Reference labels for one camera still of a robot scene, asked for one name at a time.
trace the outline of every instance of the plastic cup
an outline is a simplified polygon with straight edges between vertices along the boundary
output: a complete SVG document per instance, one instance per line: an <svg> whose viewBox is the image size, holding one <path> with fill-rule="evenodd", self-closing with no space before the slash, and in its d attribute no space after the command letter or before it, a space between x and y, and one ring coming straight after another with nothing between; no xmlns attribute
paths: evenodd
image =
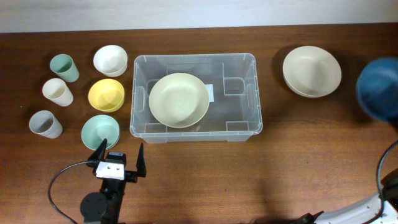
<svg viewBox="0 0 398 224"><path fill-rule="evenodd" d="M52 78L44 83L44 97L60 106L68 106L73 102L73 95L67 84L60 78Z"/></svg>
<svg viewBox="0 0 398 224"><path fill-rule="evenodd" d="M100 48L93 61L94 67L108 77L118 77L127 69L127 53L117 45Z"/></svg>
<svg viewBox="0 0 398 224"><path fill-rule="evenodd" d="M119 124L108 115L98 115L90 118L81 130L81 140L84 145L96 150L106 138L106 149L111 149L119 141Z"/></svg>
<svg viewBox="0 0 398 224"><path fill-rule="evenodd" d="M39 111L29 121L30 130L46 138L57 138L62 133L62 125L49 111Z"/></svg>
<svg viewBox="0 0 398 224"><path fill-rule="evenodd" d="M117 111L124 103L124 88L116 80L100 80L90 88L88 101L97 110L107 113Z"/></svg>
<svg viewBox="0 0 398 224"><path fill-rule="evenodd" d="M398 122L398 58L369 63L356 82L360 107L372 118Z"/></svg>
<svg viewBox="0 0 398 224"><path fill-rule="evenodd" d="M66 82L74 82L79 78L79 71L76 68L71 56L59 54L51 59L50 69Z"/></svg>

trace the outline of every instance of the blue bowl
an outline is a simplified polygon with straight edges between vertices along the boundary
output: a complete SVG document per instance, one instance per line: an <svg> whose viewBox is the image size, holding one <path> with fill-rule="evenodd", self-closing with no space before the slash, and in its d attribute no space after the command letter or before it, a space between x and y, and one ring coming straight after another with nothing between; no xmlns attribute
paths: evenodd
<svg viewBox="0 0 398 224"><path fill-rule="evenodd" d="M360 107L371 117L398 121L398 58L379 58L369 63L356 82Z"/></svg>

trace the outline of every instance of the table surface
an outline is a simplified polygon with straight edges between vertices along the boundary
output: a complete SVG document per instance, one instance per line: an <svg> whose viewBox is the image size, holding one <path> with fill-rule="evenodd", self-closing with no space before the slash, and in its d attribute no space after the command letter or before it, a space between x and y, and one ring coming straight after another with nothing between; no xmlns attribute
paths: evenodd
<svg viewBox="0 0 398 224"><path fill-rule="evenodd" d="M114 151L127 154L127 169L135 169L143 142L129 132L138 55L252 53L264 122L262 132L246 142L144 143L147 177L126 186L120 222L270 223L335 210L376 193L379 156L398 135L360 110L355 83L372 59L398 56L397 36L398 24L0 34L0 221L68 223L50 206L47 187L58 170L92 153L80 131L90 117L102 114L87 94L105 78L93 56L108 44L120 45L129 56L126 72L116 78L126 100L110 114L121 128ZM309 99L284 83L284 57L303 45L336 57L343 78L334 93ZM42 85L56 77L50 59L60 53L71 55L80 72L67 84L75 99L66 108L41 94ZM61 122L59 138L29 131L29 118L39 110ZM383 174L396 168L397 155L387 159ZM100 186L90 169L76 167L57 179L53 199L81 223L82 198Z"/></svg>

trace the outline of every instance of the white bowl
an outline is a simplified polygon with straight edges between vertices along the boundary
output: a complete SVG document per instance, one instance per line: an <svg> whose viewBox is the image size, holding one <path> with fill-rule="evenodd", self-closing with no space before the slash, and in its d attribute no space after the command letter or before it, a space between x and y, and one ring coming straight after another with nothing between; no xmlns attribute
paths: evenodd
<svg viewBox="0 0 398 224"><path fill-rule="evenodd" d="M284 60L283 72L287 86L309 98L332 93L341 81L337 60L319 47L305 46L292 50Z"/></svg>
<svg viewBox="0 0 398 224"><path fill-rule="evenodd" d="M205 84L187 73L160 79L149 95L149 108L162 124L172 128L194 125L206 114L209 94Z"/></svg>
<svg viewBox="0 0 398 224"><path fill-rule="evenodd" d="M127 69L127 53L117 45L100 48L93 61L94 67L107 77L118 77Z"/></svg>

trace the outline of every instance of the gray plastic bin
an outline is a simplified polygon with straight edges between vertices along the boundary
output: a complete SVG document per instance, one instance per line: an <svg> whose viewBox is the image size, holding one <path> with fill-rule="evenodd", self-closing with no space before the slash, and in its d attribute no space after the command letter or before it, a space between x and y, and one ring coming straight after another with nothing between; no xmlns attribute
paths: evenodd
<svg viewBox="0 0 398 224"><path fill-rule="evenodd" d="M166 75L183 72L213 85L214 102L188 128L159 123L149 109L149 94ZM262 130L256 59L249 53L141 55L134 61L130 132L148 143L246 141Z"/></svg>

